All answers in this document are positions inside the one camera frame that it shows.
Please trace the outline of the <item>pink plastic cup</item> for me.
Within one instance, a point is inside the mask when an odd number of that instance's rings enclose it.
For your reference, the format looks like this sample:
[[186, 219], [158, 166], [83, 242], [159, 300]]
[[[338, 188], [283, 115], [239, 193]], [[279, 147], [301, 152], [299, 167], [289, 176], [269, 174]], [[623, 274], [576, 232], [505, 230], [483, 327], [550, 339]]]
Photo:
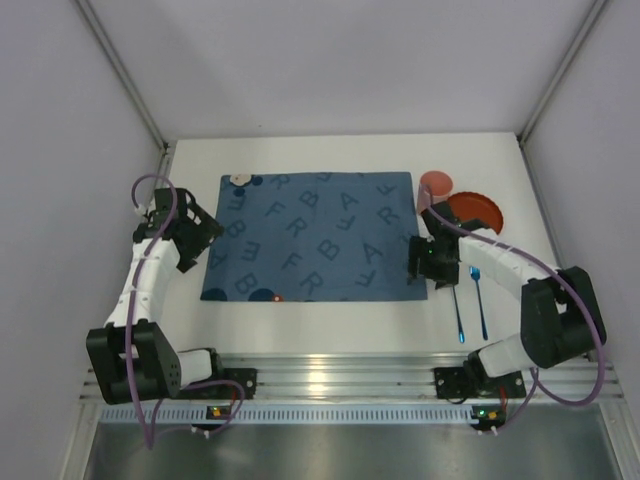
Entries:
[[446, 201], [453, 190], [451, 177], [438, 170], [425, 172], [418, 184], [416, 213], [420, 215], [431, 204]]

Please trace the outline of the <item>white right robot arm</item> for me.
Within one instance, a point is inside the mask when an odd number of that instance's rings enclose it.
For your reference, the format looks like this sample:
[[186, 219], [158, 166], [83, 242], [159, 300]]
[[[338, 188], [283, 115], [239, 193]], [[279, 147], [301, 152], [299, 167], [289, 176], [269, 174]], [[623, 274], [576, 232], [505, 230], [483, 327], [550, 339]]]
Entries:
[[520, 305], [519, 330], [471, 352], [463, 363], [477, 389], [525, 369], [550, 369], [590, 351], [604, 357], [607, 333], [589, 274], [561, 269], [500, 241], [488, 225], [459, 222], [448, 203], [421, 214], [428, 237], [409, 242], [408, 279], [431, 280], [439, 289], [455, 288], [462, 265], [511, 294]]

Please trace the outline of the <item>blue letter-print placemat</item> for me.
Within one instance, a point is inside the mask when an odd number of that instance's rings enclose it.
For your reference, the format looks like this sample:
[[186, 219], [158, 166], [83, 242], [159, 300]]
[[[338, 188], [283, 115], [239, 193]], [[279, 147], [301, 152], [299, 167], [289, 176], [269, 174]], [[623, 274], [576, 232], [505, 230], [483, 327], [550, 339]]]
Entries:
[[235, 174], [220, 179], [201, 300], [399, 302], [418, 235], [408, 172]]

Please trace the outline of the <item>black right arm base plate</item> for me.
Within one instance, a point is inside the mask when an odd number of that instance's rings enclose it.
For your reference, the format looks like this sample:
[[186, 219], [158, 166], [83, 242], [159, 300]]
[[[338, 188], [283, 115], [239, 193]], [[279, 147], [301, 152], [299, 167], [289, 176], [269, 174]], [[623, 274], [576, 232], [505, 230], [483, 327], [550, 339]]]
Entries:
[[441, 400], [500, 399], [502, 394], [511, 400], [527, 395], [520, 372], [482, 380], [472, 380], [463, 367], [438, 367], [433, 373], [436, 396]]

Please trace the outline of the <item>blue metallic fork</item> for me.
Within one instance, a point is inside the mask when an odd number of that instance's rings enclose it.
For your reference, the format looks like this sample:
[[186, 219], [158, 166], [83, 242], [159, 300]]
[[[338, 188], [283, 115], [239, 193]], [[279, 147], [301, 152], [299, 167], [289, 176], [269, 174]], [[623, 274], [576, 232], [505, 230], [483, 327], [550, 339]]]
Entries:
[[488, 341], [489, 340], [488, 327], [487, 327], [486, 317], [484, 313], [484, 306], [483, 306], [482, 293], [481, 293], [481, 287], [480, 287], [481, 272], [477, 267], [470, 266], [469, 274], [475, 284], [478, 308], [480, 313], [482, 337], [485, 341]]

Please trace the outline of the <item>red round plate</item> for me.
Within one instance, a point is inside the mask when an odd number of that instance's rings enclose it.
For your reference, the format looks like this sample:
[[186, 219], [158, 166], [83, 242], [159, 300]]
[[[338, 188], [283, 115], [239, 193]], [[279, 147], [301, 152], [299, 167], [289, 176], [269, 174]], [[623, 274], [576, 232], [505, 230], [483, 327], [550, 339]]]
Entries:
[[449, 197], [447, 203], [453, 214], [461, 221], [481, 220], [496, 234], [504, 227], [504, 218], [497, 204], [489, 197], [476, 192], [458, 192]]

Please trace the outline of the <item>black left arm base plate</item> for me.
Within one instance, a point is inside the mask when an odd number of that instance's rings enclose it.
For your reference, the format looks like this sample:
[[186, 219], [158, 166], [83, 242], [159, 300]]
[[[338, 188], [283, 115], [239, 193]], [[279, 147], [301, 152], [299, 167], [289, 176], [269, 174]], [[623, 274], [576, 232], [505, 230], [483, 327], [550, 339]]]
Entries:
[[[238, 383], [245, 394], [246, 400], [254, 398], [257, 389], [257, 370], [254, 368], [225, 368], [218, 371], [205, 382], [233, 381]], [[215, 385], [197, 389], [195, 393], [199, 398], [215, 400], [231, 400], [240, 398], [238, 390], [231, 385]]]

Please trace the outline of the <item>blue metallic spoon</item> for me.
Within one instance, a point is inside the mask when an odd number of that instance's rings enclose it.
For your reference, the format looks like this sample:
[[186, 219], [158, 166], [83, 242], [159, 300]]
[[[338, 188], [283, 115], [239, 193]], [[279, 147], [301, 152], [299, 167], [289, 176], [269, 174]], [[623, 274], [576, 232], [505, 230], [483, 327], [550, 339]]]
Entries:
[[459, 338], [459, 342], [461, 344], [464, 344], [465, 341], [466, 341], [466, 336], [465, 336], [463, 322], [462, 322], [462, 318], [461, 318], [461, 313], [460, 313], [460, 307], [459, 307], [456, 287], [452, 286], [451, 290], [452, 290], [452, 298], [453, 298], [455, 314], [456, 314], [456, 322], [457, 322], [457, 328], [458, 328], [458, 338]]

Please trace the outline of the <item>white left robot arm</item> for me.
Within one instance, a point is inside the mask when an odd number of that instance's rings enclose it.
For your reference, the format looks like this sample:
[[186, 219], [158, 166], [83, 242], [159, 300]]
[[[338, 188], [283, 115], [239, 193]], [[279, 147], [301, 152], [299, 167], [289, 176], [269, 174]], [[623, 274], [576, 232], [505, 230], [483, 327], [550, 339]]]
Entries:
[[221, 369], [211, 347], [177, 351], [161, 330], [172, 277], [184, 274], [224, 228], [184, 188], [157, 189], [154, 209], [133, 234], [132, 261], [116, 306], [92, 329], [86, 349], [103, 399], [130, 403], [176, 398], [190, 384], [214, 380]]

